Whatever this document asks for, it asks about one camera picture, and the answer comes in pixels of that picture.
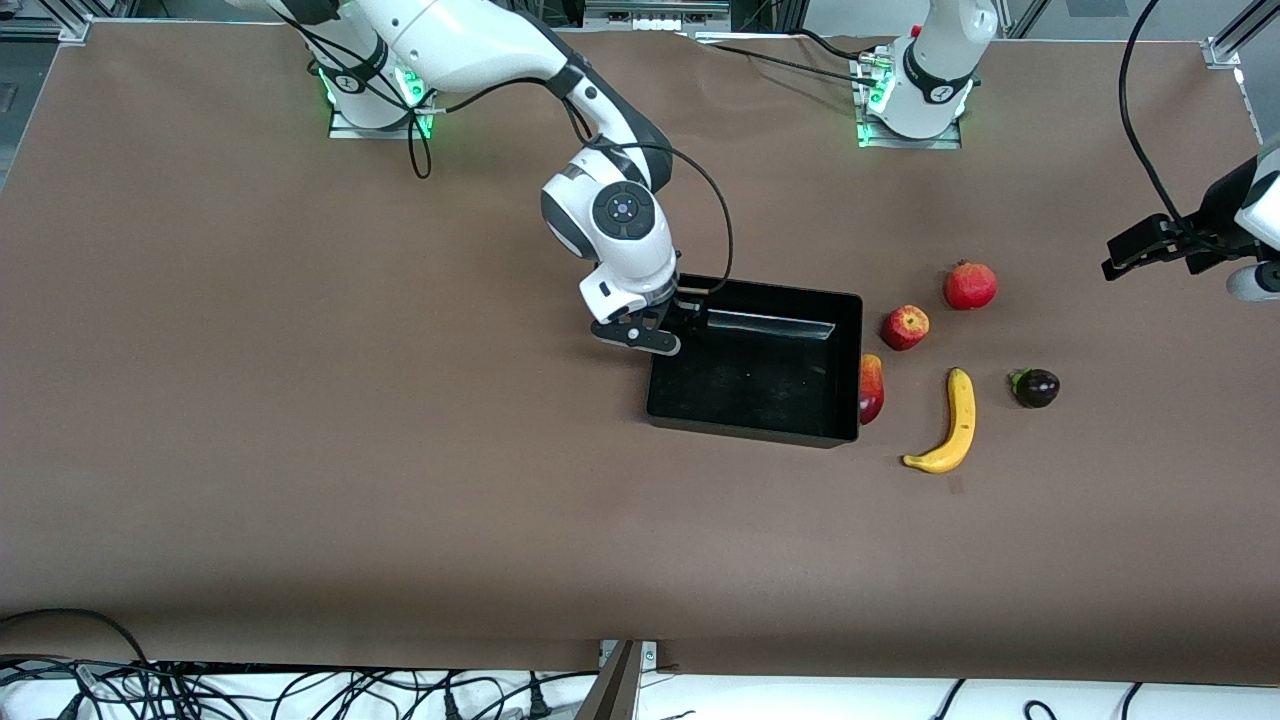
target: yellow banana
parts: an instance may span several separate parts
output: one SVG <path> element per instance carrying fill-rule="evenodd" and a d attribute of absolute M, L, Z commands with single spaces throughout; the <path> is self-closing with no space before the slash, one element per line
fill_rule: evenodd
<path fill-rule="evenodd" d="M 947 377 L 947 397 L 951 398 L 951 434 L 947 441 L 924 455 L 904 455 L 902 464 L 925 473 L 950 473 L 960 466 L 973 445 L 973 430 L 978 424 L 978 402 L 973 397 L 969 373 L 952 368 Z"/>

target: black plastic bin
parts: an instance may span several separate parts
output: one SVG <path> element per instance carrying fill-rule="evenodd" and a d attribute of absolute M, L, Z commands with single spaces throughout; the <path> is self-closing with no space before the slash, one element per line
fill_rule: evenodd
<path fill-rule="evenodd" d="M 653 359 L 654 425 L 817 447 L 858 439 L 860 297 L 730 281 L 705 307 L 696 320 L 663 324 L 681 348 Z"/>

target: table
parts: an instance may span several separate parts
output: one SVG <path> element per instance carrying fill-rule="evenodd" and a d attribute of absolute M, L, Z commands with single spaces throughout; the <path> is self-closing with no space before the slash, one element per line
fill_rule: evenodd
<path fill-rule="evenodd" d="M 63 49 L 0 197 L 0 607 L 113 612 L 156 657 L 572 667 L 663 641 L 690 671 L 1274 680 L 1275 306 L 1231 268 L 1105 283 L 1157 210 L 1120 44 L 997 42 L 964 149 L 859 149 L 847 86 L 660 33 L 570 41 L 722 184 L 741 279 L 913 302 L 887 404 L 813 450 L 645 423 L 538 187 L 575 150 L 512 87 L 433 138 L 329 141 L 279 26 L 102 23 Z M 858 49 L 868 41 L 844 38 Z M 756 50 L 838 69 L 794 40 Z M 1188 211 L 1257 151 L 1230 73 L 1144 44 L 1134 122 Z M 684 269 L 723 228 L 678 168 Z M 947 311 L 941 277 L 1001 295 Z M 978 389 L 952 475 L 899 456 Z M 1047 366 L 1047 410 L 1005 375 Z M 83 625 L 10 648 L 116 653 Z"/>

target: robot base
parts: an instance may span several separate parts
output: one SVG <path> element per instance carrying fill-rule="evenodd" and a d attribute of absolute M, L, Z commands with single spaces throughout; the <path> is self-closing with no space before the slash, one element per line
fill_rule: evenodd
<path fill-rule="evenodd" d="M 858 60 L 849 61 L 849 72 L 854 77 L 868 77 L 881 85 L 867 87 L 852 85 L 854 88 L 854 117 L 858 120 L 858 146 L 859 147 L 910 147 L 916 150 L 959 150 L 960 149 L 960 122 L 951 120 L 947 129 L 937 137 L 928 140 L 915 140 L 902 137 L 891 131 L 884 120 L 870 113 L 868 106 L 872 97 L 882 92 L 884 85 L 892 82 L 888 68 L 892 63 L 892 49 L 888 45 L 879 45 L 873 53 L 863 53 Z"/>

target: apple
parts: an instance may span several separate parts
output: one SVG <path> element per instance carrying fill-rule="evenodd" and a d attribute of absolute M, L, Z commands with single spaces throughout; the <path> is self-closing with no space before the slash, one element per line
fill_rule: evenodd
<path fill-rule="evenodd" d="M 893 350 L 910 350 L 929 334 L 929 316 L 915 305 L 904 305 L 888 314 L 881 338 Z"/>
<path fill-rule="evenodd" d="M 863 355 L 861 382 L 858 386 L 858 420 L 868 424 L 884 407 L 884 369 L 879 357 Z"/>
<path fill-rule="evenodd" d="M 996 282 L 996 273 L 982 263 L 960 260 L 950 274 L 942 293 L 947 297 L 947 305 L 956 310 L 977 310 L 995 300 L 1000 284 Z"/>

